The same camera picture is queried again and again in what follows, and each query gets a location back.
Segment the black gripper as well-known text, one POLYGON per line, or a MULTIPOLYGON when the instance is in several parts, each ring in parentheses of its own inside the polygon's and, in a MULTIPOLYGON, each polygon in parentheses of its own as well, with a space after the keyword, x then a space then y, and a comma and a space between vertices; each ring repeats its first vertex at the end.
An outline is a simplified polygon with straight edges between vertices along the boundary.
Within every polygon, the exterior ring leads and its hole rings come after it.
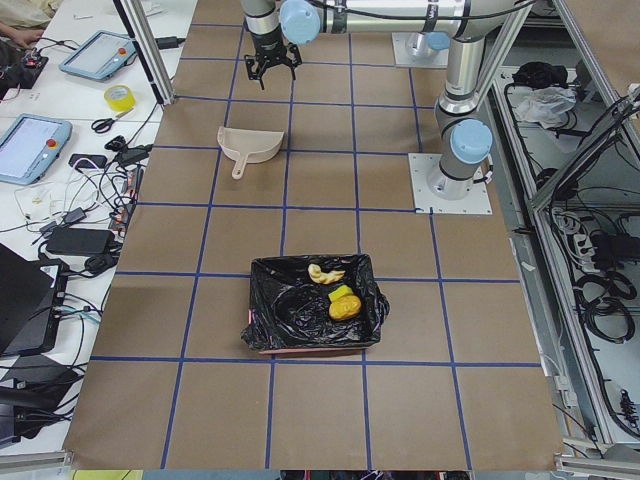
POLYGON ((292 80, 296 80, 296 69, 302 64, 302 57, 296 44, 285 44, 281 29, 263 34, 251 33, 251 38, 255 52, 244 56, 249 80, 257 82, 264 90, 265 68, 281 64, 289 67, 292 80))

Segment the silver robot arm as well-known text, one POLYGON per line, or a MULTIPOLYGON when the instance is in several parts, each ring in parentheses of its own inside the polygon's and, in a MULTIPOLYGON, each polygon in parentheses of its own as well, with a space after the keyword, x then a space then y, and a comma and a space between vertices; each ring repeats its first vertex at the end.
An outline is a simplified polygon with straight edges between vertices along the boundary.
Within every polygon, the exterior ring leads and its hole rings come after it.
POLYGON ((412 63, 445 65, 450 42, 444 32, 411 33, 406 40, 406 51, 412 63))
POLYGON ((489 156, 493 137, 477 118, 485 37, 499 21, 501 1, 244 1, 254 53, 246 56, 250 79, 302 62, 299 48, 319 34, 391 32, 402 36, 401 53, 414 62, 446 59, 446 82, 436 103, 443 152, 426 173, 436 196, 464 199, 489 156))

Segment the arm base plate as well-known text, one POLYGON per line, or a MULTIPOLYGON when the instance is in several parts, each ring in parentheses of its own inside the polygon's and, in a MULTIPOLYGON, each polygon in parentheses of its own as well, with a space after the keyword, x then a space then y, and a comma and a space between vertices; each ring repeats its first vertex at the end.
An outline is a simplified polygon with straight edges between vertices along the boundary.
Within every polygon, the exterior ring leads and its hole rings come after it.
POLYGON ((472 179, 452 180, 440 169, 440 154, 409 153, 414 211, 419 214, 491 215, 492 207, 479 166, 472 179))
POLYGON ((443 32, 393 33, 395 65, 405 68, 445 69, 451 39, 443 32))

